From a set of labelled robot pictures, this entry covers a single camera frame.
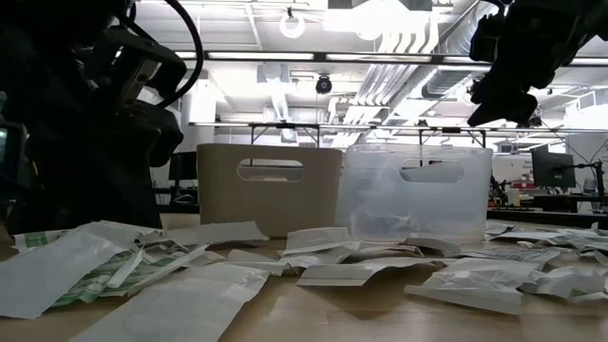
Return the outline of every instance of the camera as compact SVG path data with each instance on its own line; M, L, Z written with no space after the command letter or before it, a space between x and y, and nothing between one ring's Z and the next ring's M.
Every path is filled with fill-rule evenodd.
M316 93L325 95L330 92L332 92L332 81L330 81L330 76L319 76L319 80L316 82Z

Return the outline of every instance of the beige plastic bin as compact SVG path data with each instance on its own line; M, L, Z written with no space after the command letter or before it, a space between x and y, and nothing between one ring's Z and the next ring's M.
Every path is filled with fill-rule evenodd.
M254 220L269 237L333 226L342 152L329 148L198 146L200 223ZM302 168L247 167L250 159Z

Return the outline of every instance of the wooden table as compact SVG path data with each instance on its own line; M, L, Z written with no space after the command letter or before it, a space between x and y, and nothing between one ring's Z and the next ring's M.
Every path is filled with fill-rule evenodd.
M6 240L0 243L0 259L13 254ZM464 249L500 244L504 243L483 242ZM284 241L273 240L248 251L275 256L283 245ZM581 260L574 254L562 254L548 267L567 265L600 268L593 259ZM295 286L295 276L272 276L221 341L608 341L608 303L573 305L526 294L523 314L513 316L403 293L406 284L421 284L435 270L427 265L387 270L361 288L302 288ZM0 317L0 341L66 341L125 301L78 303L50 310L36 320Z

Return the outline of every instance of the bin handle cutout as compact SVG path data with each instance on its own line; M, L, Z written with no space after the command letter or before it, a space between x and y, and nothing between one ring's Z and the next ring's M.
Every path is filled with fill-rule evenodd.
M457 161L408 159L399 169L401 179L408 182L457 183L464 175L465 168Z
M237 174L244 181L298 182L304 177L304 165L292 160L246 159L238 164Z

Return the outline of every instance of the clear plastic bin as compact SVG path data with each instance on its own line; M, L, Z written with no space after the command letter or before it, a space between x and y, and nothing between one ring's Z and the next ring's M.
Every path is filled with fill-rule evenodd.
M492 150L361 144L344 162L336 220L364 240L484 238Z

